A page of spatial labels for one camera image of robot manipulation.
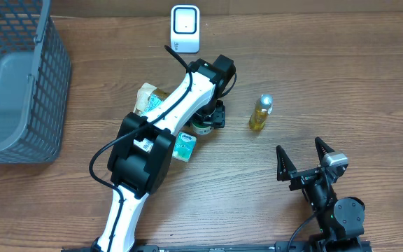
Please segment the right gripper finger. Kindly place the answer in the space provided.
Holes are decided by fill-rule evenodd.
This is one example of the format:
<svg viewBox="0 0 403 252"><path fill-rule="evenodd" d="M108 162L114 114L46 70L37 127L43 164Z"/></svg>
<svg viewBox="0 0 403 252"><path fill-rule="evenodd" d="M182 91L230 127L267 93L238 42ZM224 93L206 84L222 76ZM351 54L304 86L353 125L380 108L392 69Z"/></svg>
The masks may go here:
<svg viewBox="0 0 403 252"><path fill-rule="evenodd" d="M282 146L276 147L277 156L277 180L287 181L291 179L291 176L297 172L296 167L288 157Z"/></svg>
<svg viewBox="0 0 403 252"><path fill-rule="evenodd" d="M316 151L320 164L323 164L323 158L326 154L334 152L334 149L329 147L319 136L315 138Z"/></svg>

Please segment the green lid jar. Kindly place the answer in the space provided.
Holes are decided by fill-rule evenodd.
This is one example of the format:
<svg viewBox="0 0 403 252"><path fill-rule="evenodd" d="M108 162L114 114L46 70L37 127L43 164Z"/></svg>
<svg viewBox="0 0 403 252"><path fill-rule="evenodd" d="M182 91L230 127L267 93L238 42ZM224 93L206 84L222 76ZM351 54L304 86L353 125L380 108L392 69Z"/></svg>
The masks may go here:
<svg viewBox="0 0 403 252"><path fill-rule="evenodd" d="M213 131L212 126L200 125L196 122L191 122L191 127L193 132L198 135L207 135Z"/></svg>

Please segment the teal white tissue pack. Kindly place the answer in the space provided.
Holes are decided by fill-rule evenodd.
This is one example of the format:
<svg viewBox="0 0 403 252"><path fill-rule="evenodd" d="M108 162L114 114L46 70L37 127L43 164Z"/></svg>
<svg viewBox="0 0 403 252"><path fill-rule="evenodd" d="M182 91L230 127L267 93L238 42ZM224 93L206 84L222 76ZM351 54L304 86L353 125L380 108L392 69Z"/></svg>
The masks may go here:
<svg viewBox="0 0 403 252"><path fill-rule="evenodd" d="M189 162L192 152L195 149L196 142L197 138L195 136L179 132L172 153L173 158Z"/></svg>

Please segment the yellow dish soap bottle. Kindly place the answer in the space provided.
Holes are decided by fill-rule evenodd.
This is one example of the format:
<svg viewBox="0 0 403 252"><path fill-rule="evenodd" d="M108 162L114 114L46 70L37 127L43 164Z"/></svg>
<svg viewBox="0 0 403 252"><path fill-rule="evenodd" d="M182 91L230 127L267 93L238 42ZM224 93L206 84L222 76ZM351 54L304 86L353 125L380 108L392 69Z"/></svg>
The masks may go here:
<svg viewBox="0 0 403 252"><path fill-rule="evenodd" d="M255 107L248 123L249 128L256 132L261 131L272 109L273 97L270 94L262 94L255 102Z"/></svg>

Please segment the teal snack packet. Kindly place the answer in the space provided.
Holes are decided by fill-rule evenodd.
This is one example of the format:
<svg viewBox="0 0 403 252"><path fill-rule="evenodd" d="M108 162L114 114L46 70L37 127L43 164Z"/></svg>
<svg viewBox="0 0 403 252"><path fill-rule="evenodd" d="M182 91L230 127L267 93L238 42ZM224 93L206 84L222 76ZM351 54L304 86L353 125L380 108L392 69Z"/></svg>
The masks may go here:
<svg viewBox="0 0 403 252"><path fill-rule="evenodd" d="M146 106L142 112L142 114L146 114L156 107L158 107L163 102L163 99L155 94L149 96Z"/></svg>

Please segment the brown white snack wrapper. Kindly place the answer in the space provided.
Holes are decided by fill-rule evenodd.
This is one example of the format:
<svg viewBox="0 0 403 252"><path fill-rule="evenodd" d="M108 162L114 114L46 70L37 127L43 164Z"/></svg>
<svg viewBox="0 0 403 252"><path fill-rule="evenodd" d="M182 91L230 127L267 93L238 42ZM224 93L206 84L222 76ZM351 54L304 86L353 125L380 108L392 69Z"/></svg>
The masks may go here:
<svg viewBox="0 0 403 252"><path fill-rule="evenodd" d="M135 114L143 116L142 112L150 95L157 95L161 97L164 101L169 96L169 93L155 87L154 85L144 83L137 92L136 103L134 107Z"/></svg>

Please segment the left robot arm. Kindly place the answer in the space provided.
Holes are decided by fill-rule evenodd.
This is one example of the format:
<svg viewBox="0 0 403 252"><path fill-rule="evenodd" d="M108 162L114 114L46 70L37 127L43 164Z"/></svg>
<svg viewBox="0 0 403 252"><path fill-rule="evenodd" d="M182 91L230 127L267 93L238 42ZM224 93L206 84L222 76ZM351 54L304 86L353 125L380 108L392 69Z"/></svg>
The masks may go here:
<svg viewBox="0 0 403 252"><path fill-rule="evenodd" d="M110 150L110 181L101 184L113 191L105 230L91 251L130 251L143 205L167 175L178 133L189 125L200 134L225 126L221 101L228 83L236 79L232 59L220 55L210 64L202 59L183 65L182 83L156 108L129 113L114 140L97 151Z"/></svg>

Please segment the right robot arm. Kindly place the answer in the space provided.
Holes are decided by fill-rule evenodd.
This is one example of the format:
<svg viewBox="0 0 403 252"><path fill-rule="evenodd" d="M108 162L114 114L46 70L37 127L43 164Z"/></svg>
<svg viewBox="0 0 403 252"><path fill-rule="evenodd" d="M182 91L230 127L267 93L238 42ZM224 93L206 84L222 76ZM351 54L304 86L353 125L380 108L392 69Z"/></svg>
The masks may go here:
<svg viewBox="0 0 403 252"><path fill-rule="evenodd" d="M371 251L368 242L360 241L364 234L365 204L356 197L337 198L332 187L348 168L348 157L315 138L319 164L298 171L282 146L276 147L277 180L289 181L291 191L301 190L312 209L308 217L287 242L276 244L282 251ZM295 243L296 236L313 219L320 232L308 241Z"/></svg>

